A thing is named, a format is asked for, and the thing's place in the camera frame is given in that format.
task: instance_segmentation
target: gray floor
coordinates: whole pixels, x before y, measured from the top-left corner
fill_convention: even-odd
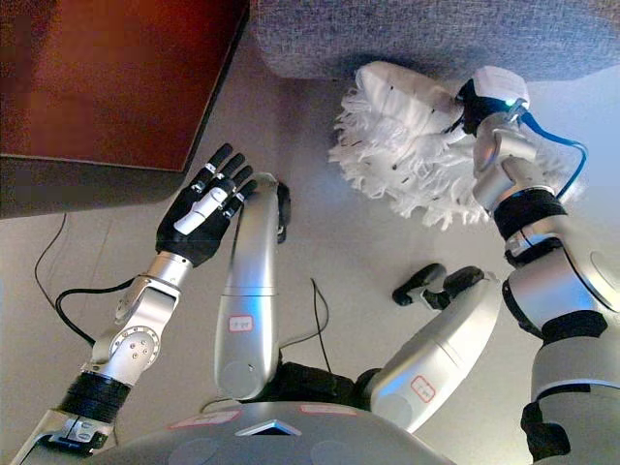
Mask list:
[[[590,188],[572,209],[606,243],[616,267],[618,82],[620,68],[578,81],[531,86],[539,121],[590,146]],[[431,261],[452,270],[476,264],[503,278],[510,268],[491,225],[427,229],[419,217],[394,216],[384,202],[370,201],[347,186],[338,167],[326,162],[332,119],[346,87],[342,82],[275,77],[246,36],[194,165],[229,141],[257,170],[271,171],[291,187],[294,219],[278,254],[281,339],[313,328],[310,277],[315,277],[332,309],[325,332],[332,368],[355,377],[381,366],[432,318],[420,306],[397,308],[390,301],[391,290],[413,270]],[[166,208],[160,203],[72,213],[42,266],[44,284],[57,295],[69,287],[111,286],[144,270]],[[60,401],[88,358],[87,346],[55,318],[33,279],[34,262],[60,221],[61,215],[50,215],[0,222],[2,463],[8,463],[45,409]],[[213,336],[230,248],[229,234],[220,253],[188,279],[162,355],[121,411],[121,442],[189,417],[216,395]],[[81,326],[97,332],[111,322],[117,299],[76,296],[67,309]],[[530,366],[538,347],[503,309],[480,362],[419,430],[421,439],[459,464],[530,463],[519,420],[529,401]],[[285,357],[324,366],[317,341],[291,347]]]

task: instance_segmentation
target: silver robot arm segment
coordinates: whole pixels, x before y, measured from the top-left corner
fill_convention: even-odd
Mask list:
[[[541,464],[620,463],[620,285],[534,162],[507,113],[478,128],[475,196],[516,270],[503,296],[543,345],[521,426]]]
[[[256,397],[275,375],[279,354],[278,182],[268,173],[255,179],[259,186],[239,217],[215,339],[215,380],[234,399]]]
[[[495,327],[501,297],[491,274],[456,296],[366,388],[373,414],[413,433],[468,375]]]

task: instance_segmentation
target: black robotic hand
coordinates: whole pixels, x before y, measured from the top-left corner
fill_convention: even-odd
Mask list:
[[[157,229],[157,252],[172,252],[189,260],[194,267],[215,255],[231,218],[257,187],[243,165],[245,157],[225,143],[185,187]]]

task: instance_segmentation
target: robot finger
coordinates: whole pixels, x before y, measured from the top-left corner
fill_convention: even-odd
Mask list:
[[[231,219],[241,208],[245,200],[252,195],[259,184],[252,179],[247,182],[232,198],[224,205],[224,216]]]
[[[254,170],[252,170],[252,167],[247,165],[245,168],[243,168],[242,170],[240,170],[232,179],[232,182],[234,182],[234,185],[236,187],[240,186],[241,184],[243,184],[245,182],[245,180],[250,177],[252,175],[252,173],[254,172]]]
[[[229,162],[224,165],[224,167],[218,174],[218,177],[231,177],[236,171],[236,169],[243,165],[243,162],[245,162],[245,157],[242,154],[237,153],[234,157],[232,157]]]
[[[196,193],[200,194],[206,184],[213,178],[213,175],[217,171],[217,169],[222,165],[222,162],[229,158],[233,153],[233,147],[229,143],[225,143],[220,148],[217,149],[217,152],[209,159],[208,162],[198,171],[198,174],[194,176],[192,182],[190,183],[190,187]]]

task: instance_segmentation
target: red label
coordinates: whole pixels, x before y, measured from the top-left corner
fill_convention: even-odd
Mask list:
[[[421,401],[425,404],[433,400],[433,397],[435,397],[435,388],[421,375],[414,378],[411,383],[411,389],[414,390]]]

